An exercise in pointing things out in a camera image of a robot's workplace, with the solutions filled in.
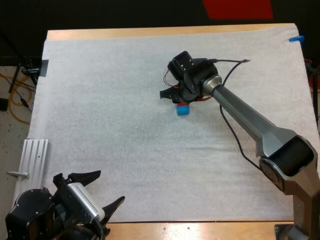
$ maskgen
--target tripod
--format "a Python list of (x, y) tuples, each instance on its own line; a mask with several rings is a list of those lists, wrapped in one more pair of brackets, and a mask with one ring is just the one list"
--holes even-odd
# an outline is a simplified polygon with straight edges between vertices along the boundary
[(8, 44), (8, 46), (12, 49), (12, 51), (16, 54), (16, 56), (19, 58), (19, 63), (16, 66), (15, 73), (12, 79), (12, 82), (10, 84), (9, 93), (12, 92), (12, 89), (14, 85), (16, 84), (18, 73), (22, 69), (22, 73), (24, 75), (27, 75), (31, 78), (33, 84), (37, 86), (38, 83), (38, 77), (40, 74), (40, 68), (34, 67), (32, 60), (29, 57), (24, 57), (16, 48), (16, 46), (13, 44), (13, 42), (5, 35), (5, 33), (0, 29), (0, 37)]

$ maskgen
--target red wire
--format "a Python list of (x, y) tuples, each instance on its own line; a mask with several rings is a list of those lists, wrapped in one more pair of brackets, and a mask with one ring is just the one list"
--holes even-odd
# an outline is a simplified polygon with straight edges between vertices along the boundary
[(212, 96), (208, 96), (208, 97), (199, 97), (196, 101), (197, 102), (205, 102), (205, 101), (207, 101), (207, 100), (209, 100), (209, 99), (211, 99), (212, 98)]
[(167, 69), (165, 75), (163, 76), (163, 82), (164, 82), (166, 85), (170, 86), (170, 87), (173, 87), (173, 88), (175, 88), (175, 89), (178, 89), (178, 88), (179, 88), (178, 86), (171, 85), (170, 83), (167, 82), (166, 76), (167, 76), (168, 73), (169, 73), (169, 69)]

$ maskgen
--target floor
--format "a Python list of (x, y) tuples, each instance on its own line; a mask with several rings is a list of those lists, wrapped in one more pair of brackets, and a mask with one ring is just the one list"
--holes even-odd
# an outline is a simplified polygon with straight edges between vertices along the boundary
[[(0, 74), (4, 75), (11, 82), (16, 68), (11, 66), (0, 66)], [(22, 73), (18, 75), (18, 80), (25, 79)], [(25, 84), (34, 86), (31, 79), (27, 79)], [(0, 98), (8, 99), (10, 94), (9, 83), (0, 76)], [(35, 92), (34, 88), (16, 86), (16, 90), (28, 101), (29, 108), (33, 109)], [(31, 120), (31, 112), (21, 104), (20, 97), (17, 93), (13, 95), (12, 112), (22, 121), (29, 122)], [(16, 120), (7, 111), (0, 111), (0, 191), (1, 191), (1, 207), (0, 207), (0, 239), (6, 239), (7, 231), (5, 217), (12, 208), (13, 195), (16, 186), (16, 178), (6, 174), (7, 171), (18, 171), (24, 139), (27, 138), (29, 125)]]

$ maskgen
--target wooden table edge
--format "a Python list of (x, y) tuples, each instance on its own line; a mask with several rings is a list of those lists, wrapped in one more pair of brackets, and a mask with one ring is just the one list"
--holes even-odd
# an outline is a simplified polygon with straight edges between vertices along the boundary
[(213, 26), (175, 26), (144, 28), (106, 28), (106, 29), (69, 29), (49, 30), (47, 40), (106, 39), (128, 37), (154, 37), (184, 34), (227, 33), (263, 30), (287, 26), (292, 23), (213, 25)]
[(108, 223), (108, 240), (274, 240), (275, 225), (265, 222)]

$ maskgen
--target white fabric surface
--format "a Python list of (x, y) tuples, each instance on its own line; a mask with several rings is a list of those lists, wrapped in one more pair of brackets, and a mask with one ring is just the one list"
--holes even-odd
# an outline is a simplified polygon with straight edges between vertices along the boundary
[[(101, 170), (87, 189), (100, 206), (126, 199), (113, 222), (291, 218), (284, 196), (245, 161), (214, 99), (192, 103), (190, 115), (160, 99), (168, 62), (250, 59), (226, 87), (275, 125), (319, 136), (295, 25), (249, 32), (47, 40), (46, 77), (37, 86), (28, 137), (50, 139), (44, 185), (58, 173)], [(217, 63), (224, 78), (233, 63)], [(171, 75), (167, 77), (174, 83)], [(255, 143), (231, 119), (244, 152)]]

